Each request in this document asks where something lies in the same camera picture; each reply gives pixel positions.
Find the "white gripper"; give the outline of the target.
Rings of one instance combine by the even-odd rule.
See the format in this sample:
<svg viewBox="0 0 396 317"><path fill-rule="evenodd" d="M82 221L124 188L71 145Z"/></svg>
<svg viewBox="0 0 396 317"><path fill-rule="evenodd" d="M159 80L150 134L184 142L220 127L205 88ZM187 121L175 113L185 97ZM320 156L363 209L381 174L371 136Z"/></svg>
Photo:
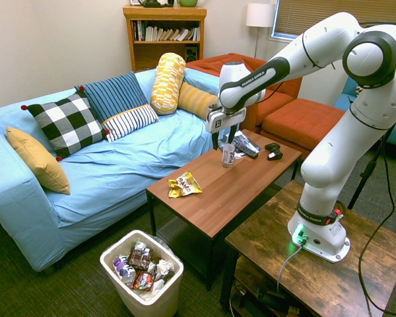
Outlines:
<svg viewBox="0 0 396 317"><path fill-rule="evenodd" d="M222 129L230 127L230 131L227 137L227 142L232 144L235 133L238 129L238 124L243 122L246 118L246 109L233 113L227 114L226 109L217 104L213 104L208 107L208 114L206 120L206 130L212 133L213 149L218 149L218 132Z"/></svg>

